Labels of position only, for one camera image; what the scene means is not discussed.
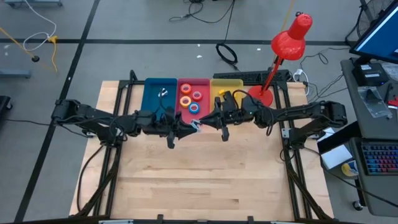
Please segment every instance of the red desk lamp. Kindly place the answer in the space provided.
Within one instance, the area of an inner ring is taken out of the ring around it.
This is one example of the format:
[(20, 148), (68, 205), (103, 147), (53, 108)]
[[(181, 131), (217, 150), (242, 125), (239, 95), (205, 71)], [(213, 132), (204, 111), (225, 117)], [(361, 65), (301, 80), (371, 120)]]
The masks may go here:
[(268, 89), (269, 84), (283, 60), (298, 60), (303, 57), (305, 50), (304, 36), (311, 28), (311, 25), (311, 16), (301, 14), (295, 18), (289, 30), (281, 32), (272, 40), (271, 47), (277, 55), (276, 64), (262, 86), (254, 86), (249, 90), (249, 94), (260, 100), (263, 105), (270, 106), (272, 103), (274, 97)]

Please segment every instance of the white cable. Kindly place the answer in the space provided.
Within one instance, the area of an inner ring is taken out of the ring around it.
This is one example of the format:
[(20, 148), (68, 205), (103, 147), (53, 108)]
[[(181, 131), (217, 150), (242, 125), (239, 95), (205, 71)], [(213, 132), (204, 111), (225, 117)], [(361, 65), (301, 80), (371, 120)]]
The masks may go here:
[[(38, 32), (38, 33), (33, 34), (32, 36), (30, 36), (30, 37), (28, 37), (28, 38), (26, 38), (26, 39), (24, 40), (24, 43), (22, 44), (22, 46), (24, 47), (24, 49), (25, 49), (26, 51), (33, 51), (33, 50), (36, 50), (36, 49), (38, 49), (39, 47), (41, 47), (46, 41), (48, 41), (49, 38), (51, 38), (51, 37), (54, 35), (55, 31), (57, 30), (57, 25), (56, 25), (53, 21), (51, 21), (50, 19), (47, 19), (46, 17), (44, 17), (44, 16), (40, 15), (39, 13), (37, 13), (37, 12), (33, 9), (33, 7), (30, 6), (30, 4), (29, 4), (29, 2), (27, 2), (27, 0), (25, 0), (25, 2), (26, 2), (26, 4), (29, 6), (30, 10), (32, 10), (36, 15), (38, 15), (38, 16), (41, 17), (42, 19), (45, 19), (46, 21), (51, 22), (51, 23), (54, 25), (54, 31), (52, 32), (51, 35), (49, 35), (49, 34), (46, 33), (46, 32)], [(47, 36), (47, 38), (46, 38), (41, 44), (39, 44), (37, 47), (35, 47), (35, 48), (33, 48), (33, 49), (27, 49), (27, 48), (25, 47), (26, 42), (27, 42), (30, 38), (32, 38), (32, 37), (34, 37), (34, 36), (36, 36), (36, 35), (39, 35), (39, 34), (45, 34), (45, 35)]]
[[(310, 81), (308, 80), (307, 74), (306, 74), (302, 69), (297, 69), (297, 71), (293, 74), (293, 80), (294, 80), (295, 82), (298, 82), (298, 80), (300, 80), (301, 74), (304, 74), (305, 79), (306, 79), (306, 82), (307, 82), (307, 83), (310, 83)], [(307, 92), (305, 93), (305, 95), (308, 96), (309, 93), (310, 93), (310, 87), (307, 86)]]

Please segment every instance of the keyboard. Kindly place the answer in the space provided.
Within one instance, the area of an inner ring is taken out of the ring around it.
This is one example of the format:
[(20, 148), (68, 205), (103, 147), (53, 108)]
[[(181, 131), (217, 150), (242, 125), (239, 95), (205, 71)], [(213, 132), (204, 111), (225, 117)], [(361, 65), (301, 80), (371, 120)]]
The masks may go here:
[(368, 175), (398, 175), (398, 142), (362, 142)]
[[(268, 74), (268, 71), (215, 73), (213, 78), (241, 79), (244, 85), (261, 85), (267, 79)], [(278, 70), (272, 80), (287, 82), (290, 78), (288, 70)]]

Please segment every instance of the blue tray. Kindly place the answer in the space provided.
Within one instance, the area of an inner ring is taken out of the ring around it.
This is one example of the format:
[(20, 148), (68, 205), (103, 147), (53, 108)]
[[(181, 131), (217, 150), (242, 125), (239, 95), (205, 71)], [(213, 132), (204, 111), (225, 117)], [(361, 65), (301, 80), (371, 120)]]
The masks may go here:
[[(162, 104), (165, 108), (172, 107), (175, 110), (175, 98), (177, 96), (177, 79), (176, 78), (147, 78), (144, 85), (144, 96), (142, 97), (141, 110), (149, 110), (155, 112), (160, 107), (159, 91), (165, 88), (167, 96), (162, 98)], [(157, 119), (164, 113), (162, 108), (156, 113)]]

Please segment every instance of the black box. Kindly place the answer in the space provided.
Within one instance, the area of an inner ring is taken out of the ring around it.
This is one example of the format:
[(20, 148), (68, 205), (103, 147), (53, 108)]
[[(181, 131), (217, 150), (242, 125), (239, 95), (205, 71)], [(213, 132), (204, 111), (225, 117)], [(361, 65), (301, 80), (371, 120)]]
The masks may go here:
[(381, 86), (389, 80), (380, 63), (356, 65), (353, 74), (358, 86)]

